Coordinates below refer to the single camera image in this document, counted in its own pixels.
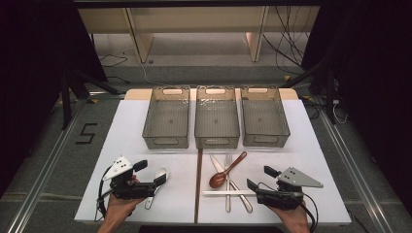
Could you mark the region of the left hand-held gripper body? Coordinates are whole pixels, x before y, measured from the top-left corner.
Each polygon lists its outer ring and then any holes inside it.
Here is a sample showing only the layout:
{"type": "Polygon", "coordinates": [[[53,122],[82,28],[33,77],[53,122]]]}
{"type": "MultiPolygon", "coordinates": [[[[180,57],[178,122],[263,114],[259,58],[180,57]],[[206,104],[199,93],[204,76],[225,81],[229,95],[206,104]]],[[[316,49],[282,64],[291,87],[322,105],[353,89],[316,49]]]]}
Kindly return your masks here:
{"type": "Polygon", "coordinates": [[[154,181],[148,183],[136,182],[133,179],[133,165],[126,157],[118,157],[111,167],[104,173],[102,181],[110,182],[111,192],[119,199],[139,199],[153,197],[156,185],[154,181]]]}

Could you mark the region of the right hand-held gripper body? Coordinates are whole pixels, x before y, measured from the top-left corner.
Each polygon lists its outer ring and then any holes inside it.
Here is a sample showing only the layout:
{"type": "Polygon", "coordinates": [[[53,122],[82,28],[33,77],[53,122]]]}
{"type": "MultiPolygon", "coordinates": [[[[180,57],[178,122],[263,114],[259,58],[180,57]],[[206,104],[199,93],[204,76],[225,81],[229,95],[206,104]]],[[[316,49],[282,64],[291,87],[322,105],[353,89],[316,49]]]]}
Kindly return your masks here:
{"type": "Polygon", "coordinates": [[[268,190],[258,187],[257,202],[281,210],[294,210],[303,202],[303,187],[323,188],[324,185],[303,172],[289,167],[276,178],[278,188],[268,190]]]}

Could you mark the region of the white ceramic spoon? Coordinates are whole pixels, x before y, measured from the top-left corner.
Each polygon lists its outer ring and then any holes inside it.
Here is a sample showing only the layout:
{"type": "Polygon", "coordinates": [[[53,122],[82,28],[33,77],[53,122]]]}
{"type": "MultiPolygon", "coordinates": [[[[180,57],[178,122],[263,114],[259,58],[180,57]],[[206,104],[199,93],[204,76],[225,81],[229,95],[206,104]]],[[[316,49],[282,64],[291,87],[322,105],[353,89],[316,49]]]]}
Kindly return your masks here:
{"type": "MultiPolygon", "coordinates": [[[[161,178],[164,177],[165,179],[168,179],[169,177],[169,170],[166,167],[160,167],[157,169],[157,171],[154,174],[154,177],[157,178],[161,178]]],[[[149,210],[152,207],[154,198],[153,197],[148,197],[146,204],[145,204],[145,209],[149,210]]]]}

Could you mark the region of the silver metal knife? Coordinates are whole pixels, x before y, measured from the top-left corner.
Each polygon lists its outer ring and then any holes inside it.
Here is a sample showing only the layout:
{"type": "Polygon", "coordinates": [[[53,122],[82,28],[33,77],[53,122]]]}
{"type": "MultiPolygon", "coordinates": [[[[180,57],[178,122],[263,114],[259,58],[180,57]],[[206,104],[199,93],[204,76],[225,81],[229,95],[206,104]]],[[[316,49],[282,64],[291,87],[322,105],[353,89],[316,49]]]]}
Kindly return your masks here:
{"type": "MultiPolygon", "coordinates": [[[[234,182],[232,181],[230,174],[229,174],[229,181],[230,181],[230,191],[232,191],[232,188],[234,188],[234,191],[239,191],[240,189],[238,188],[238,186],[236,184],[234,184],[234,182]]],[[[247,213],[251,213],[253,211],[253,207],[252,204],[249,202],[249,200],[246,198],[246,196],[244,194],[239,194],[238,195],[241,202],[243,203],[247,213]]]]}

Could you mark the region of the silver metal fork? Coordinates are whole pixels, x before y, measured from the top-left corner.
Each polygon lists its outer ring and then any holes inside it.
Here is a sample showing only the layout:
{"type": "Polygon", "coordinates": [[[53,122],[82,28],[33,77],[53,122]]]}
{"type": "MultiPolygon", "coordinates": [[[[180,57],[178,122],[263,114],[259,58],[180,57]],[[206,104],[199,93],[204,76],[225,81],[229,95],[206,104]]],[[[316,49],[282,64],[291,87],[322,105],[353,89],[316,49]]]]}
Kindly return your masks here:
{"type": "MultiPolygon", "coordinates": [[[[232,154],[227,154],[225,156],[224,168],[227,169],[230,166],[231,162],[232,162],[232,154]]],[[[225,189],[226,191],[230,191],[229,175],[226,175],[225,189]]],[[[231,198],[229,194],[225,196],[225,211],[227,213],[231,212],[231,198]]]]}

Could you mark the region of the brown wooden spoon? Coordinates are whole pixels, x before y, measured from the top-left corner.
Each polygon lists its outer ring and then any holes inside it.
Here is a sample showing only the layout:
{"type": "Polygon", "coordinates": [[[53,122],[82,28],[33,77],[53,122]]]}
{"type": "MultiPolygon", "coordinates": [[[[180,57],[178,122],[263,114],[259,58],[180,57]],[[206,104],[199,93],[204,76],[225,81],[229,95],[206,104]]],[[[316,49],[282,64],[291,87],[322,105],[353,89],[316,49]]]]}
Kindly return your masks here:
{"type": "Polygon", "coordinates": [[[214,155],[211,155],[211,161],[216,169],[216,173],[210,178],[209,185],[212,188],[219,188],[225,183],[229,172],[237,166],[245,157],[247,153],[243,151],[233,162],[230,162],[227,168],[219,167],[219,161],[214,155]]]}

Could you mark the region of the smoky transparent plastic bin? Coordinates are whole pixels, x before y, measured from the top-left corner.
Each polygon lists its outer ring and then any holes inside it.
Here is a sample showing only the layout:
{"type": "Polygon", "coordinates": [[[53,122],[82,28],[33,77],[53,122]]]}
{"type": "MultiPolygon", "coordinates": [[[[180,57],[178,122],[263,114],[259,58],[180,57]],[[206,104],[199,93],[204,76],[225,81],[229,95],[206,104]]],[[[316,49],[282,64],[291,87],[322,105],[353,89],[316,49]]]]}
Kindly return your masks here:
{"type": "Polygon", "coordinates": [[[155,86],[142,137],[149,150],[189,147],[189,86],[155,86]]]}
{"type": "Polygon", "coordinates": [[[240,128],[233,86],[197,88],[194,137],[198,149],[237,148],[240,128]]]}
{"type": "Polygon", "coordinates": [[[280,91],[276,86],[240,89],[243,145],[282,148],[291,135],[280,91]]]}

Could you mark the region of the person's left hand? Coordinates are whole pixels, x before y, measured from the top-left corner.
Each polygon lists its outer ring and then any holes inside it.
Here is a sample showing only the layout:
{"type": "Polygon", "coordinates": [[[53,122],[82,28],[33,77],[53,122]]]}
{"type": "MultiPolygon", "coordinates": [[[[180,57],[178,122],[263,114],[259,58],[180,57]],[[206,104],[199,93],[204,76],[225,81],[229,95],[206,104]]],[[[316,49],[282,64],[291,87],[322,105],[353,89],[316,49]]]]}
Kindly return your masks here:
{"type": "Polygon", "coordinates": [[[123,200],[117,198],[114,194],[111,194],[104,221],[110,223],[123,223],[141,202],[143,202],[142,198],[123,200]]]}

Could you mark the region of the person's right hand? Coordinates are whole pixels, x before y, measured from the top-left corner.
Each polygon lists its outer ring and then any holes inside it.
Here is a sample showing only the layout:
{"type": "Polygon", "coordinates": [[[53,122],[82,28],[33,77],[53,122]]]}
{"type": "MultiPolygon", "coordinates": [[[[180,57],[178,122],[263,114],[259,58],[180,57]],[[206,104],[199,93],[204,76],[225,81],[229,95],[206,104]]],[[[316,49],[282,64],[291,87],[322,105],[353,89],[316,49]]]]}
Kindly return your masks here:
{"type": "Polygon", "coordinates": [[[307,213],[301,206],[294,210],[281,210],[274,207],[268,207],[268,209],[278,216],[285,227],[294,225],[307,225],[309,227],[307,213]]]}

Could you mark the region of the white table cover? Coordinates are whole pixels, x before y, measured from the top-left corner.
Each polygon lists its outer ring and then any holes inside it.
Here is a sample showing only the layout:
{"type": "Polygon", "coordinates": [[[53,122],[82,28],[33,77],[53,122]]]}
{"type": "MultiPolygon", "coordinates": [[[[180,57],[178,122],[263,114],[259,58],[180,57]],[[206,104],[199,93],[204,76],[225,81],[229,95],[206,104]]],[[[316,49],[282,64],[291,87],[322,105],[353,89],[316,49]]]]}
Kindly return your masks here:
{"type": "MultiPolygon", "coordinates": [[[[346,207],[326,164],[308,115],[299,100],[283,102],[291,131],[286,144],[279,149],[257,149],[239,146],[227,153],[248,155],[231,172],[237,186],[245,190],[247,180],[276,186],[276,180],[263,172],[264,166],[277,171],[294,167],[324,185],[323,188],[305,187],[306,206],[319,217],[321,226],[346,225],[351,222],[346,207]]],[[[92,223],[100,214],[96,212],[98,186],[105,170],[119,157],[124,156],[136,163],[143,159],[148,167],[137,173],[142,182],[150,182],[160,167],[169,170],[169,178],[154,198],[149,210],[144,204],[137,206],[130,221],[142,224],[203,224],[203,225],[267,225],[277,224],[280,219],[268,208],[259,204],[254,195],[248,197],[253,211],[247,213],[240,198],[231,198],[231,212],[225,211],[225,197],[206,195],[209,179],[216,173],[210,154],[221,163],[226,151],[205,150],[202,167],[197,167],[197,149],[193,138],[186,150],[149,150],[142,137],[149,103],[143,100],[122,100],[115,113],[94,171],[90,177],[75,220],[92,223]]]]}

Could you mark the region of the black metal stand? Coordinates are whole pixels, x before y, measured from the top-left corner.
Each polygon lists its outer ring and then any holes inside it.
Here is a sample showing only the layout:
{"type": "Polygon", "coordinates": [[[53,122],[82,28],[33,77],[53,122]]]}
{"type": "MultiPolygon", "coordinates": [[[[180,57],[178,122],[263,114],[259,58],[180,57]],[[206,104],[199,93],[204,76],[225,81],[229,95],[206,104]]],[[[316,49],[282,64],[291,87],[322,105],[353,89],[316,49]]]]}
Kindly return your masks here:
{"type": "Polygon", "coordinates": [[[124,94],[124,91],[113,88],[83,71],[70,70],[65,72],[60,79],[60,93],[63,106],[63,130],[69,126],[72,120],[70,91],[72,91],[78,99],[86,100],[90,92],[87,90],[85,83],[91,83],[114,95],[124,94]]]}
{"type": "Polygon", "coordinates": [[[326,116],[332,124],[335,124],[336,120],[333,114],[333,101],[335,97],[334,73],[326,62],[319,62],[303,74],[287,81],[282,85],[282,88],[292,88],[310,77],[312,77],[312,82],[309,85],[309,92],[315,95],[323,93],[326,96],[326,116]]]}

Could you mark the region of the black curtain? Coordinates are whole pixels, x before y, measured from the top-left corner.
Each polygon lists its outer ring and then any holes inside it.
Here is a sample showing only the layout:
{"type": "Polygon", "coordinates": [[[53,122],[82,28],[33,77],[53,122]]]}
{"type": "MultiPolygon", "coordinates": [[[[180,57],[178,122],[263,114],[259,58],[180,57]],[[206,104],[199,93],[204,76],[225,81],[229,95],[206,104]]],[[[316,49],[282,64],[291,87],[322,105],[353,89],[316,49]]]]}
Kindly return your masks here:
{"type": "Polygon", "coordinates": [[[71,70],[107,80],[73,0],[0,0],[0,196],[71,70]]]}
{"type": "Polygon", "coordinates": [[[412,214],[412,0],[325,0],[303,59],[319,62],[344,17],[338,94],[405,209],[412,214]]]}

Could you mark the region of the beige wooden desk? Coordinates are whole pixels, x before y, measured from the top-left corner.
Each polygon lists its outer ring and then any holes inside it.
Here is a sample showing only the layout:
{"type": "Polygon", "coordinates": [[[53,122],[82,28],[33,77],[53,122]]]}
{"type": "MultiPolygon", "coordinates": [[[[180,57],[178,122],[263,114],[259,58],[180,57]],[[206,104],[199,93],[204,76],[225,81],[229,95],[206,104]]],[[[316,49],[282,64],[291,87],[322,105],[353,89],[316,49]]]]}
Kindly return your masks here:
{"type": "Polygon", "coordinates": [[[178,7],[80,9],[90,34],[127,34],[144,63],[155,33],[244,33],[251,59],[259,59],[265,32],[310,32],[319,7],[178,7]]]}

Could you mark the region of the black overhead beam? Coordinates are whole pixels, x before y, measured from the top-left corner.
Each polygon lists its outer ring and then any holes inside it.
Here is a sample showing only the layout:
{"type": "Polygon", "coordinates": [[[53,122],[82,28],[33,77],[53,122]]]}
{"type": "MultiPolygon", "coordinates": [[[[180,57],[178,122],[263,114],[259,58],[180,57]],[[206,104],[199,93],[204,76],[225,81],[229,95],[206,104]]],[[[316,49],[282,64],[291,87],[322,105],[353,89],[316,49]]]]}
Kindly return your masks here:
{"type": "Polygon", "coordinates": [[[170,8],[170,7],[254,7],[322,6],[326,0],[73,0],[81,9],[170,8]]]}

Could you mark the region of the long aluminium floor rail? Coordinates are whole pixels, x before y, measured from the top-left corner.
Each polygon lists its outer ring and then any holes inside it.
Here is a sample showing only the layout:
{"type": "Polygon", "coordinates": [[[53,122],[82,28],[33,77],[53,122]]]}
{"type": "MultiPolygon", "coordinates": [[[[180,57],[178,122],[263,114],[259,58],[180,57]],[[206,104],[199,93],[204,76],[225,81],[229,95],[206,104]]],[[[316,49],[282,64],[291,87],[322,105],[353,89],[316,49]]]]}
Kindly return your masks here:
{"type": "Polygon", "coordinates": [[[77,123],[78,115],[86,100],[70,102],[72,119],[66,127],[60,125],[62,106],[55,105],[48,115],[46,125],[24,158],[12,183],[0,198],[0,204],[9,204],[9,211],[0,214],[9,219],[3,224],[0,233],[22,233],[30,219],[41,193],[44,191],[52,172],[63,154],[63,150],[77,123]]]}
{"type": "Polygon", "coordinates": [[[329,137],[337,148],[339,156],[348,171],[354,186],[356,187],[362,203],[364,204],[372,222],[375,225],[375,228],[379,233],[394,233],[394,229],[389,223],[384,209],[379,204],[378,199],[372,192],[372,189],[366,183],[366,179],[363,176],[360,167],[356,164],[356,161],[354,160],[337,127],[329,122],[325,112],[321,112],[320,116],[329,137]]]}

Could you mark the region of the short aluminium floor rail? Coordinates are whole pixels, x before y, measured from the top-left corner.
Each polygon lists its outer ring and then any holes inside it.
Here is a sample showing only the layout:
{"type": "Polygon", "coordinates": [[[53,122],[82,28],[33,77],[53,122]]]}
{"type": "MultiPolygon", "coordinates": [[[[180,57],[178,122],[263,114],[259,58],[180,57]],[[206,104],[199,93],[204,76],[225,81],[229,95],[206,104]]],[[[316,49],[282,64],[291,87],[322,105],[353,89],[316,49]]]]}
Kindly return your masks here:
{"type": "Polygon", "coordinates": [[[112,94],[109,92],[96,91],[89,94],[90,99],[124,99],[125,93],[112,94]]]}

